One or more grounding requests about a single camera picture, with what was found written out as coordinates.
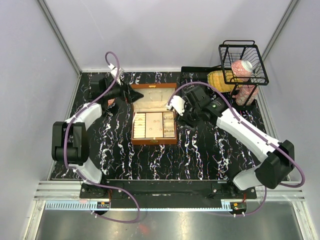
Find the brown jewelry box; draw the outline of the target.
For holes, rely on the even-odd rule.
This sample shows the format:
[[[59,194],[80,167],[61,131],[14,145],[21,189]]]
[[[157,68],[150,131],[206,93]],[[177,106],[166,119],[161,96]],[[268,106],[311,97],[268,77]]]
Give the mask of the brown jewelry box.
[[[167,110],[166,105],[169,98],[177,88],[176,83],[150,83],[150,84],[132,84],[131,87],[144,95],[143,98],[132,104],[133,119],[136,113],[149,112],[173,112],[175,122],[175,138],[157,138],[157,139],[133,139],[133,119],[131,141],[133,145],[175,145],[177,144],[177,125],[176,114],[172,110]]]

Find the brown jewelry tray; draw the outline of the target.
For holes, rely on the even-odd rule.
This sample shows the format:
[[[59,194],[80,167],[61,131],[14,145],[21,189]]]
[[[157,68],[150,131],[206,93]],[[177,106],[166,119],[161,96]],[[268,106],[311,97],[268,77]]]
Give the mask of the brown jewelry tray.
[[[137,112],[133,117],[133,139],[170,139],[176,137],[172,111]]]

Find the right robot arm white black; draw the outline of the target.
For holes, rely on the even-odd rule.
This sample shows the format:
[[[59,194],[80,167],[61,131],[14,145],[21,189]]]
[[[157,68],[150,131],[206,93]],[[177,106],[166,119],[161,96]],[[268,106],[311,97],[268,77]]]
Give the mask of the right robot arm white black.
[[[262,132],[229,107],[222,97],[211,99],[200,86],[184,96],[174,95],[167,109],[174,109],[178,114],[177,121],[191,128],[199,122],[208,122],[228,132],[259,160],[257,166],[232,177],[232,182],[227,185],[228,195],[232,198],[239,198],[252,187],[275,189],[295,167],[292,142],[281,142]]]

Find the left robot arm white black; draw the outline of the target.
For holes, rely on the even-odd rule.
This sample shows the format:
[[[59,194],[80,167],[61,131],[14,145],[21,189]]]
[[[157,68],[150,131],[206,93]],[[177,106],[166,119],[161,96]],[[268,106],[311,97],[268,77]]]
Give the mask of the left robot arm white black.
[[[132,104],[144,97],[130,84],[99,77],[91,82],[91,99],[72,117],[56,121],[52,126],[51,156],[56,162],[77,173],[90,184],[90,192],[97,198],[108,193],[108,186],[102,182],[102,172],[90,159],[90,143],[87,130],[107,110],[109,101],[119,98]]]

